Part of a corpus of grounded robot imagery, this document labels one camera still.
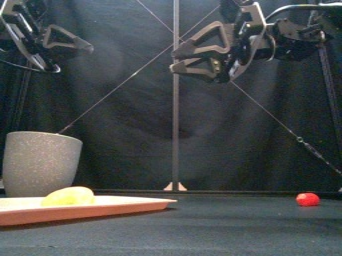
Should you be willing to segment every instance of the metal rod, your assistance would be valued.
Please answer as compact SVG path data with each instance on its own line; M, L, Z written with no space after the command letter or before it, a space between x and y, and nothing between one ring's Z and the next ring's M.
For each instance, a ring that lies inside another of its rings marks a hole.
M179 0L174 0L174 50L179 48ZM179 190L179 75L174 74L172 102L172 191Z

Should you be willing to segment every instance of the black curtain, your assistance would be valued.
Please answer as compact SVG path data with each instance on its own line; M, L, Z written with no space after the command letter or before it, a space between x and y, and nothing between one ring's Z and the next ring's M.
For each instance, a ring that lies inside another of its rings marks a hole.
M278 7L306 1L259 3L267 16ZM172 179L172 33L166 28L172 29L172 1L55 0L48 5L44 22L78 34L95 52L62 63L62 74L31 74L21 108L11 90L23 87L23 73L1 67L9 72L1 97L7 108L21 110L20 120L1 131L1 145L9 130L59 132L91 108L63 132L84 143L75 184L160 190ZM180 1L180 34L191 30L183 39L222 20L216 10L192 29L218 5ZM309 15L281 17L306 24ZM339 76L341 65L333 72ZM235 82L341 166L318 53L302 62L254 61ZM233 84L180 77L179 108L179 178L190 190L339 189L337 173ZM7 124L13 121L11 111L1 116Z

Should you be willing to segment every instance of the small red ball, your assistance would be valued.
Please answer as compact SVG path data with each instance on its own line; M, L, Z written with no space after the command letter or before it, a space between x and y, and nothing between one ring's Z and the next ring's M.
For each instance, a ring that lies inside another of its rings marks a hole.
M314 193L301 193L295 200L301 206L317 206L319 204L319 197Z

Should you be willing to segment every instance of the yellow lemon slice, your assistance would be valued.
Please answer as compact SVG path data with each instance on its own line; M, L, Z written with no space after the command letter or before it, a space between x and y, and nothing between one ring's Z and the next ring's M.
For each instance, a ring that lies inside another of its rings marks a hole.
M41 200L41 206L87 205L95 203L95 195L87 187L68 187L53 191Z

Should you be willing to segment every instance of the gray cup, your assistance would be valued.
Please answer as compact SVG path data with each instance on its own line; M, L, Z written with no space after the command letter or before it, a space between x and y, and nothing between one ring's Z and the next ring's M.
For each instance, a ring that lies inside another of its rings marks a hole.
M8 197L44 197L72 185L82 141L53 133L7 134L3 182Z

